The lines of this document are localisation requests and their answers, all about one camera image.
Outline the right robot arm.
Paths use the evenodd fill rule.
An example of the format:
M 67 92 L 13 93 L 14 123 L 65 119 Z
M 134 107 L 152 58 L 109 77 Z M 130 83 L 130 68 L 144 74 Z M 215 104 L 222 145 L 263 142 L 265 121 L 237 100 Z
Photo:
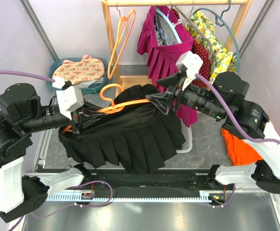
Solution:
M 280 136 L 267 113 L 257 103 L 245 99 L 248 82 L 233 72 L 219 74 L 213 84 L 187 88 L 184 73 L 175 73 L 159 82 L 166 91 L 147 95 L 163 114 L 184 105 L 216 121 L 223 120 L 223 129 L 250 145 L 261 159 L 242 166 L 213 165 L 206 177 L 207 186 L 247 184 L 268 193 L 280 194 Z

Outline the black pleated skirt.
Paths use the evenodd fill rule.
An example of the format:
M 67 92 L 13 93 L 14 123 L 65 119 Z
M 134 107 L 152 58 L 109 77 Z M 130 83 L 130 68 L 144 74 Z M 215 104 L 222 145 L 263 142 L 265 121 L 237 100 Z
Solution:
M 142 174 L 164 167 L 185 143 L 176 113 L 164 115 L 152 103 L 126 106 L 79 134 L 59 128 L 58 138 L 76 162 L 94 168 L 111 163 Z

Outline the magenta skirt grey lining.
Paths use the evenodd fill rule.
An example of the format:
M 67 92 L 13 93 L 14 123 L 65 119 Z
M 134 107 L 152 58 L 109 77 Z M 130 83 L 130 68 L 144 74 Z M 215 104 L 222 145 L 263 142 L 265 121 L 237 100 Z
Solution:
M 148 54 L 148 78 L 152 80 L 153 85 L 155 85 L 160 92 L 164 92 L 166 88 L 158 85 L 157 81 L 173 75 L 178 71 L 176 61 L 182 54 L 192 50 L 194 38 L 192 38 L 184 26 L 179 23 L 174 26 L 174 29 L 178 33 L 181 43 L 159 45 L 157 41 L 158 35 L 155 31 L 155 13 L 157 9 L 168 17 L 171 24 L 178 22 L 178 18 L 167 6 L 150 7 L 140 33 L 137 53 L 140 55 Z

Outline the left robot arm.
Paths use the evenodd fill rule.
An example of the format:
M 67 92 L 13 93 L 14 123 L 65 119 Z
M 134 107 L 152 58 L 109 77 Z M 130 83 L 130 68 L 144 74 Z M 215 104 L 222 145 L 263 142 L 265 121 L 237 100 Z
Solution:
M 42 106 L 35 88 L 28 83 L 9 86 L 0 95 L 0 217 L 11 222 L 38 209 L 47 197 L 78 186 L 87 189 L 91 176 L 81 165 L 49 177 L 22 173 L 26 150 L 35 132 L 71 126 L 80 133 L 106 114 L 91 103 L 81 102 L 63 115 L 59 106 Z

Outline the light blue hanger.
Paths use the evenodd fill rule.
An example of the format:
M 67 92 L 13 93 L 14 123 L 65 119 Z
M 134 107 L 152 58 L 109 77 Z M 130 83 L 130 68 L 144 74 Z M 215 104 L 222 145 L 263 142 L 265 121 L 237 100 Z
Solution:
M 154 31 L 158 46 L 170 46 L 182 43 L 175 26 L 176 24 L 170 22 L 168 16 L 159 8 L 155 8 Z

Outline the orange plastic hanger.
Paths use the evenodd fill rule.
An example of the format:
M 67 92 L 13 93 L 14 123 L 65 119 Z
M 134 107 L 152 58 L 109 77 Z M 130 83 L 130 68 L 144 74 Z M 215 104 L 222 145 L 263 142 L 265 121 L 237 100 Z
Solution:
M 118 70 L 118 62 L 122 56 L 131 30 L 134 26 L 135 19 L 135 8 L 132 8 L 132 10 L 127 15 L 120 16 L 119 18 L 116 39 L 111 51 L 111 57 L 107 70 L 108 79 L 112 79 L 113 75 L 116 75 L 115 72 Z

